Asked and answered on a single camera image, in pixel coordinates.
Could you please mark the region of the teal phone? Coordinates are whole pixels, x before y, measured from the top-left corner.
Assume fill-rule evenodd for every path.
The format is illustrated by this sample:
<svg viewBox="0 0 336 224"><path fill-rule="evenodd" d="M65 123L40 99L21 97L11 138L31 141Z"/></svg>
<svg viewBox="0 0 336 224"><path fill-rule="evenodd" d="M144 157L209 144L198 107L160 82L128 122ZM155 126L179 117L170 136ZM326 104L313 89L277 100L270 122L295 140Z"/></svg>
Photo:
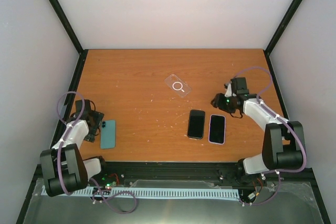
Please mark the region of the teal phone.
<svg viewBox="0 0 336 224"><path fill-rule="evenodd" d="M100 148L103 150L115 148L116 123L115 120L102 122L100 133Z"/></svg>

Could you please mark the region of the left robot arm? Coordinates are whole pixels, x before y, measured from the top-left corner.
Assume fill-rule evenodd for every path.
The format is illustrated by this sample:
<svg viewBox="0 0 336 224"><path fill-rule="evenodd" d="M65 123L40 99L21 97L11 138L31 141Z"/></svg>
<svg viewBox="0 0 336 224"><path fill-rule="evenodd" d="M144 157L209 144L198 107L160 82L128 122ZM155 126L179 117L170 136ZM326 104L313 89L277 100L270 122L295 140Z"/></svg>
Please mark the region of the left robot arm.
<svg viewBox="0 0 336 224"><path fill-rule="evenodd" d="M84 141L94 142L104 114L88 99L77 100L75 107L59 141L40 154L45 190L50 197L84 189L90 178L101 184L109 177L101 156L83 159L79 150Z"/></svg>

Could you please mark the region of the clear magsafe phone case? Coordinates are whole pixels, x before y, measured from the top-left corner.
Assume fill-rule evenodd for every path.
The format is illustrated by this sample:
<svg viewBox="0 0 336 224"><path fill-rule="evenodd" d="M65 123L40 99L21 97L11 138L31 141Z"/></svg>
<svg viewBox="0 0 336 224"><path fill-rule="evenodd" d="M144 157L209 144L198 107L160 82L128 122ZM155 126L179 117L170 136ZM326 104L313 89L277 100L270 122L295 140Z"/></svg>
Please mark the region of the clear magsafe phone case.
<svg viewBox="0 0 336 224"><path fill-rule="evenodd" d="M165 78L164 82L181 98L187 96L192 90L186 82L175 74L171 74Z"/></svg>

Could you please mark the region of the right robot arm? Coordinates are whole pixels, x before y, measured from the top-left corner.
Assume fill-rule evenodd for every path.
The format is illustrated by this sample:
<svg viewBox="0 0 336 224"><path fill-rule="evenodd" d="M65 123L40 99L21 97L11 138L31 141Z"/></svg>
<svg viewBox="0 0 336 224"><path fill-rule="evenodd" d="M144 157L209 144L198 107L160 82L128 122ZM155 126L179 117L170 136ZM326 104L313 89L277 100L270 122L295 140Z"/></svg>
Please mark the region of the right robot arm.
<svg viewBox="0 0 336 224"><path fill-rule="evenodd" d="M307 155L302 124L280 116L260 95L250 93L244 77L232 78L224 87L226 92L216 94L211 105L231 116L239 111L240 117L250 117L264 132L261 153L240 161L243 173L279 174L304 170Z"/></svg>

